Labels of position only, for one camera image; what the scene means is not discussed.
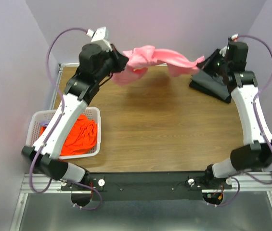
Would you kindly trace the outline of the purple cloth in basket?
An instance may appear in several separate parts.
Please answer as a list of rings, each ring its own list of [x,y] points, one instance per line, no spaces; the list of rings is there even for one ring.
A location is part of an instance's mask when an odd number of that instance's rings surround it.
[[[49,124],[49,121],[41,121],[41,122],[40,122],[40,125],[41,125],[42,127],[46,127],[46,126],[48,126],[48,124]]]

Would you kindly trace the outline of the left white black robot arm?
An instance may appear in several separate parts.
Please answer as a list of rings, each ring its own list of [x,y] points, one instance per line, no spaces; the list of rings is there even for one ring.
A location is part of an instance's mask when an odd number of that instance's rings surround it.
[[[94,43],[82,47],[79,66],[66,84],[60,106],[42,136],[33,146],[22,149],[22,155],[31,164],[30,174],[37,169],[53,180],[72,181],[78,190],[88,186],[89,172],[60,160],[61,150],[74,123],[105,83],[105,78],[122,72],[128,60],[113,44],[110,44],[109,50]]]

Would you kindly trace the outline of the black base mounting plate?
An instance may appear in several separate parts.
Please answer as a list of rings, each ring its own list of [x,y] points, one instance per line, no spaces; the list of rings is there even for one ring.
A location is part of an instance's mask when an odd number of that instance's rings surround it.
[[[71,191],[72,202],[89,206],[100,200],[202,200],[207,193],[216,200],[217,190],[232,188],[225,178],[206,180],[204,171],[91,173],[89,185],[97,192],[71,182],[61,190]]]

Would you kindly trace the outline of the white plastic laundry basket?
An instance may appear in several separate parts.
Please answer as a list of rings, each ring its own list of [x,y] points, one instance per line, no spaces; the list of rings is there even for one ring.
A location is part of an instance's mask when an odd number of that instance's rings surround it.
[[[33,146],[42,135],[55,110],[36,112],[31,119],[26,145]],[[64,142],[60,159],[91,157],[98,154],[101,143],[101,116],[97,107],[86,108],[78,117]]]

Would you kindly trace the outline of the front aluminium frame rail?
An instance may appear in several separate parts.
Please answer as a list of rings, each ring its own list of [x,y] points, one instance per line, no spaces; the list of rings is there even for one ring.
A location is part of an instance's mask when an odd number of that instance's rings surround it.
[[[148,189],[149,187],[162,187],[165,186],[166,189],[175,191],[180,186],[186,186],[190,190],[201,191],[202,193],[220,193],[220,192],[263,192],[270,191],[272,192],[272,184],[262,184],[255,179],[258,177],[262,181],[267,181],[271,178],[272,174],[268,172],[255,172],[250,175],[243,174],[237,175],[231,178],[227,178],[225,182],[218,183],[216,186],[204,186],[195,181],[195,178],[188,177],[186,180],[174,181],[171,182],[157,182],[157,183],[148,183],[144,182],[111,182],[110,177],[107,177],[105,174],[101,176],[93,177],[92,188],[97,189],[100,192],[105,192],[107,186],[114,186],[116,190],[120,192],[128,189],[140,190],[141,187]],[[41,174],[33,174],[32,176],[33,186],[37,191],[42,191],[46,189],[46,193],[62,193],[62,192],[80,192],[83,193],[87,189],[77,184],[72,184],[67,181],[52,180],[49,183],[49,179]]]

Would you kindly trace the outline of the folded black t shirt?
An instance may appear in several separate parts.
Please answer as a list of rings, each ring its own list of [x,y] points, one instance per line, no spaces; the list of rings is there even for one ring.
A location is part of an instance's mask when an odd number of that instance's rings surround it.
[[[221,77],[211,77],[200,71],[191,77],[189,87],[225,103],[231,103],[232,97]]]

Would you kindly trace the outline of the orange t shirt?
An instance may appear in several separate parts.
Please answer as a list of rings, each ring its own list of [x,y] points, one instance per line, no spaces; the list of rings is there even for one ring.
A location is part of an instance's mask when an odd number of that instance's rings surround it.
[[[81,114],[70,130],[61,150],[61,157],[80,157],[91,151],[98,139],[98,125],[95,120]]]

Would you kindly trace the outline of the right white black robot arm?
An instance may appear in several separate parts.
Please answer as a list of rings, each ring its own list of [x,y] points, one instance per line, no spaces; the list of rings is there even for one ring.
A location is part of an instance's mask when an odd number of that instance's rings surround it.
[[[205,170],[203,183],[210,189],[231,175],[261,170],[272,163],[272,134],[259,103],[256,76],[245,70],[247,53],[246,43],[232,40],[201,65],[208,74],[222,77],[236,105],[243,131],[243,146],[232,150],[229,158],[209,165]]]

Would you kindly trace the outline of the aluminium table edge rail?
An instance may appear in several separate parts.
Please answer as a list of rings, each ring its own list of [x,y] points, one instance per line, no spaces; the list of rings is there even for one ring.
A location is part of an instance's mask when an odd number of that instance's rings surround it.
[[[57,77],[55,78],[56,86],[59,86],[59,84],[60,84],[61,77],[62,77],[62,74],[63,74],[63,70],[64,70],[65,67],[78,67],[78,65],[79,65],[79,63],[61,63],[61,64],[58,64],[59,69],[58,69]],[[57,97],[57,89],[54,88],[49,110],[54,109],[55,102],[56,102],[56,97]]]

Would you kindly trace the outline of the pink t shirt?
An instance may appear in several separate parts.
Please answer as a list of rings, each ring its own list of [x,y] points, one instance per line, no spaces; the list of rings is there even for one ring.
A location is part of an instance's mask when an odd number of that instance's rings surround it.
[[[119,86],[141,79],[149,67],[161,64],[168,67],[171,77],[196,74],[199,72],[197,65],[205,60],[205,57],[201,56],[195,61],[190,61],[177,51],[157,49],[151,45],[123,51],[123,54],[129,59],[126,67],[124,71],[114,73],[112,76],[112,81]]]

